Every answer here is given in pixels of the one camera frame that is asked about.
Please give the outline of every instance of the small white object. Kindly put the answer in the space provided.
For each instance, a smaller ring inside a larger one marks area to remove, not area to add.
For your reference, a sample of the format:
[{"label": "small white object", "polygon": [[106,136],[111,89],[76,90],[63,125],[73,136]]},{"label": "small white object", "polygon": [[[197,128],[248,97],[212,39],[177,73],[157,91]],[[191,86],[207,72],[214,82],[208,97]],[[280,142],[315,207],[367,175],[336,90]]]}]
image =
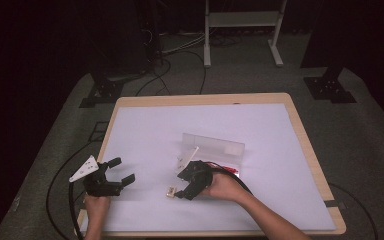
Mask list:
[{"label": "small white object", "polygon": [[98,164],[96,163],[95,157],[92,155],[89,159],[74,173],[73,176],[69,179],[70,182],[77,181],[78,179],[85,177],[99,169]]},{"label": "small white object", "polygon": [[185,169],[188,166],[189,162],[195,156],[198,149],[199,147],[196,146],[195,148],[187,151],[185,154],[180,156],[179,162],[177,163],[176,174],[179,174],[181,171],[183,171],[183,169]]}]

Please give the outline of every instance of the clear plastic box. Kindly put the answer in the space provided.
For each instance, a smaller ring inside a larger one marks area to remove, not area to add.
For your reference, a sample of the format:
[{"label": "clear plastic box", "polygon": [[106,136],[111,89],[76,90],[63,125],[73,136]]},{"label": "clear plastic box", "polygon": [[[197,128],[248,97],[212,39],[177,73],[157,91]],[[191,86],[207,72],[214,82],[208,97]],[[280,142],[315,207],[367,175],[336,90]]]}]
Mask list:
[{"label": "clear plastic box", "polygon": [[183,133],[182,147],[176,173],[180,173],[189,161],[201,160],[216,163],[239,177],[244,143]]}]

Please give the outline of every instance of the black tripod base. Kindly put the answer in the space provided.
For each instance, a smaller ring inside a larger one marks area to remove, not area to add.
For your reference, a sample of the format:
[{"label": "black tripod base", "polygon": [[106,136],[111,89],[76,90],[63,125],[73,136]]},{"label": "black tripod base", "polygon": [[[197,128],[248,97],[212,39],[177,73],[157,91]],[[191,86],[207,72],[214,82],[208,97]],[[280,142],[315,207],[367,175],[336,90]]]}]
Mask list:
[{"label": "black tripod base", "polygon": [[82,102],[80,103],[79,108],[93,108],[95,107],[95,104],[101,104],[101,103],[115,103],[120,98],[121,91],[123,90],[123,85],[121,84],[114,84],[111,88],[110,94],[101,95],[100,91],[96,84],[93,85],[92,89],[90,90],[89,96],[87,98],[83,98]]},{"label": "black tripod base", "polygon": [[330,100],[332,103],[356,103],[350,92],[345,91],[336,79],[305,77],[305,84],[316,100]]}]

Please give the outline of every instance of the floor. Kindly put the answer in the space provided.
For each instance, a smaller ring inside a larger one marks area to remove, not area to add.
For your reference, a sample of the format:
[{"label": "floor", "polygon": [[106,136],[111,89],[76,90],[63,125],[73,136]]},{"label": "floor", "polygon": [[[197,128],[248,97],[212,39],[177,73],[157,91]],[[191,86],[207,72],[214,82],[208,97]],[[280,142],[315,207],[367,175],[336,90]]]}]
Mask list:
[{"label": "floor", "polygon": [[[309,35],[279,37],[278,48],[284,61],[281,68],[272,59],[267,46],[269,37],[262,34],[213,42],[212,66],[207,69],[202,64],[202,45],[168,55],[162,66],[155,67],[158,75],[167,72],[161,79],[150,72],[126,83],[121,96],[288,93],[331,183],[331,191],[342,206],[347,225],[347,232],[341,236],[313,239],[376,239],[376,235],[384,239],[384,112],[364,81],[347,69],[339,81],[357,103],[314,100],[303,78],[321,76],[325,69],[299,67]],[[165,50],[191,40],[191,36],[162,37]],[[93,79],[86,74],[66,100],[0,225],[0,239],[63,238],[60,235],[76,239],[68,208],[67,179],[89,155],[98,155],[101,142],[89,140],[100,134],[102,129],[93,133],[95,126],[99,122],[105,125],[114,107],[110,103],[79,108],[92,86]],[[81,192],[81,186],[77,186],[78,208]],[[61,234],[54,230],[48,213]]]}]

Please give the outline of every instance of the dark background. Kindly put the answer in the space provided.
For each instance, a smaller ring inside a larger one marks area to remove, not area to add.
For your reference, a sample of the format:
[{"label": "dark background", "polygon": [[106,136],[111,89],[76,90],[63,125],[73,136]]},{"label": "dark background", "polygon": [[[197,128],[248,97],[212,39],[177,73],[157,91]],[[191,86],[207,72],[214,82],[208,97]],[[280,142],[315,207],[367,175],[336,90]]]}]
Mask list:
[{"label": "dark background", "polygon": [[[160,31],[203,30],[204,1],[162,2],[165,6],[158,5],[157,16]],[[269,10],[279,4],[261,2],[212,0],[211,7]],[[85,27],[77,12],[82,10],[78,4],[85,2],[78,1],[77,11],[72,3],[0,0],[0,222],[77,81],[91,69],[116,66],[126,73],[142,70],[129,69],[121,60],[103,59],[100,51],[105,47],[112,50],[111,34],[85,31],[98,23],[91,21]],[[151,20],[144,14],[146,7],[137,8],[136,24],[148,28]],[[302,66],[327,66],[340,52],[338,58],[344,66],[365,81],[384,109],[384,1],[326,0],[322,5],[317,0],[289,0],[282,32],[310,30],[313,35]]]}]

